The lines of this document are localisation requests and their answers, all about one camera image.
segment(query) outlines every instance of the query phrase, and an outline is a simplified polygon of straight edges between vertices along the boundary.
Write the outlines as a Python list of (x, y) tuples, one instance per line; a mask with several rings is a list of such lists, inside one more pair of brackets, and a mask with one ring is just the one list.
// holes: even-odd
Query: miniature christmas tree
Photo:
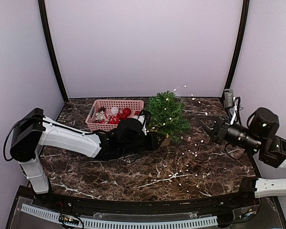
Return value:
[(191, 130), (188, 120), (183, 119), (182, 110), (184, 103), (176, 100), (173, 92), (158, 93), (149, 99), (148, 109), (152, 114), (150, 131), (180, 141), (180, 134)]

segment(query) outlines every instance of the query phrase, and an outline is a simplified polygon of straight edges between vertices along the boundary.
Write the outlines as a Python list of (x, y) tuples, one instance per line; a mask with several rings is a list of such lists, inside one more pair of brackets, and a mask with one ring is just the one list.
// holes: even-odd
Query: plastic basket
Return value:
[(101, 107), (106, 108), (106, 114), (112, 115), (111, 108), (118, 107), (119, 109), (124, 109), (126, 107), (131, 109), (131, 114), (129, 118), (133, 117), (135, 112), (142, 111), (144, 108), (144, 101), (142, 100), (111, 100), (111, 99), (98, 99), (95, 100), (93, 106), (86, 118), (86, 124), (88, 125), (90, 131), (94, 130), (104, 130), (111, 131), (116, 128), (115, 124), (100, 124), (95, 122), (95, 113), (99, 111)]

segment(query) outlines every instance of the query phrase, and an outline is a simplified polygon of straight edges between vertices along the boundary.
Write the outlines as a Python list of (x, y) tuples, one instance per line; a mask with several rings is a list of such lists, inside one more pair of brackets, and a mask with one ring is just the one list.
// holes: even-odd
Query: brown marble surface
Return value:
[[(144, 100), (147, 106), (147, 98), (136, 99)], [(88, 131), (85, 119), (94, 100), (69, 100), (58, 122)], [(219, 100), (181, 100), (185, 102), (184, 116), (191, 123), (191, 132), (184, 135), (179, 144), (141, 152), (132, 164), (123, 165), (134, 160), (136, 155), (96, 161), (46, 146), (40, 159), (53, 191), (69, 196), (122, 201), (182, 200), (237, 192), (244, 177), (255, 176), (248, 156), (239, 161), (229, 158), (224, 153), (224, 145), (210, 141), (194, 119), (197, 114), (206, 112), (224, 114)]]

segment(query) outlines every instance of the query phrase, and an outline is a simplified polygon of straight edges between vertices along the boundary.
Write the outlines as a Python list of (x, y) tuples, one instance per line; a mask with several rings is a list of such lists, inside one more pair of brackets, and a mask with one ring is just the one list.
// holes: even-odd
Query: white panel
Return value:
[(242, 2), (47, 1), (68, 95), (150, 96), (181, 86), (180, 96), (221, 96)]
[(35, 107), (52, 118), (63, 100), (49, 59), (38, 1), (0, 0), (0, 229), (24, 176), (5, 162), (2, 146), (11, 126)]
[[(250, 1), (233, 89), (242, 98), (243, 123), (258, 107), (269, 108), (280, 119), (277, 135), (286, 139), (286, 0)], [(286, 169), (256, 160), (264, 178), (286, 178)], [(280, 201), (286, 216), (286, 197)]]

